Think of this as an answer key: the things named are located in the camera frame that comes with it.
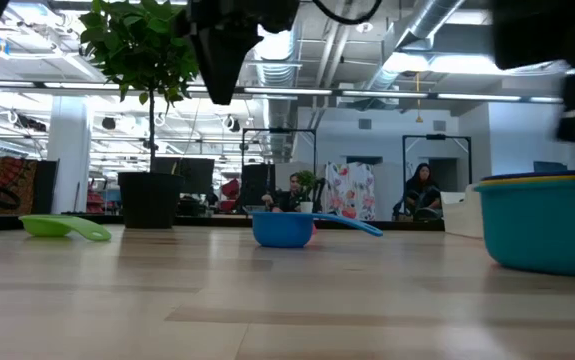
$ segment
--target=wooden floor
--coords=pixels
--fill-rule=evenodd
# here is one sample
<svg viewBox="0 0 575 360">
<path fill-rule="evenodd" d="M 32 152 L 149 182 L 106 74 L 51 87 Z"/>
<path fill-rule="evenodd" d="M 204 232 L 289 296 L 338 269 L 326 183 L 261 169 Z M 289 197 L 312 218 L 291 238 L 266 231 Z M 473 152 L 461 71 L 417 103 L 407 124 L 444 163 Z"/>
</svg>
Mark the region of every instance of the wooden floor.
<svg viewBox="0 0 575 360">
<path fill-rule="evenodd" d="M 109 228 L 0 232 L 0 359 L 575 360 L 575 279 L 500 268 L 479 240 Z"/>
</svg>

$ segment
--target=teal bin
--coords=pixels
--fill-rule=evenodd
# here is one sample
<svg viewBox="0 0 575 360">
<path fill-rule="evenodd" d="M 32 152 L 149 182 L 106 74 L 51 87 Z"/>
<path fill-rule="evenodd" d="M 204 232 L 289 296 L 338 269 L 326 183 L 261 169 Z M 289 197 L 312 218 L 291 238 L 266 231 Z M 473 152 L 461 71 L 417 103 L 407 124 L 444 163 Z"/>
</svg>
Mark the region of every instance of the teal bin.
<svg viewBox="0 0 575 360">
<path fill-rule="evenodd" d="M 476 188 L 485 246 L 508 268 L 575 276 L 575 173 L 490 177 Z"/>
</svg>

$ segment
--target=curtain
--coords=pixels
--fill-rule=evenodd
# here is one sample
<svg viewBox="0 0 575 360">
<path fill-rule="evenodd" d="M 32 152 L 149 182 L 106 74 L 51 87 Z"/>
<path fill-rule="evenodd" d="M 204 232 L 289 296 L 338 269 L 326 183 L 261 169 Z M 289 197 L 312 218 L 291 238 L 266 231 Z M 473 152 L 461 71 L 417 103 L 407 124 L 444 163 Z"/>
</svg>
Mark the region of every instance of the curtain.
<svg viewBox="0 0 575 360">
<path fill-rule="evenodd" d="M 376 218 L 374 174 L 372 166 L 351 163 L 327 163 L 327 187 L 323 210 L 329 214 L 357 220 Z"/>
</svg>

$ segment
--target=blue bowl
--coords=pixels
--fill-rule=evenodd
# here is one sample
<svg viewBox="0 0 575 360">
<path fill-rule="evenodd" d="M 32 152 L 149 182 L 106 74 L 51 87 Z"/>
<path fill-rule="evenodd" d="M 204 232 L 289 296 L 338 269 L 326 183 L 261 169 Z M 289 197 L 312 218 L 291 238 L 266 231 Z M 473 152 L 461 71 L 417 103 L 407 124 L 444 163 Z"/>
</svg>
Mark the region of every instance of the blue bowl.
<svg viewBox="0 0 575 360">
<path fill-rule="evenodd" d="M 314 231 L 311 216 L 300 214 L 254 212 L 253 232 L 262 246 L 301 248 L 309 242 Z"/>
<path fill-rule="evenodd" d="M 575 276 L 575 174 L 520 177 L 476 188 L 489 255 L 509 268 Z"/>
</svg>

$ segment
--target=doorway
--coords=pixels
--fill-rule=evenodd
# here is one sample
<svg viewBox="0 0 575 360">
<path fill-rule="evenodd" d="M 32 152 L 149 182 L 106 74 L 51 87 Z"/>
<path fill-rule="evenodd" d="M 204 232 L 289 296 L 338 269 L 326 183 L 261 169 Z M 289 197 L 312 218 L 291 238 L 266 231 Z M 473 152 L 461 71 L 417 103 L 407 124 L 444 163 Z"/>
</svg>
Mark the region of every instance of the doorway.
<svg viewBox="0 0 575 360">
<path fill-rule="evenodd" d="M 458 192 L 458 159 L 428 159 L 431 178 L 438 183 L 441 191 Z"/>
</svg>

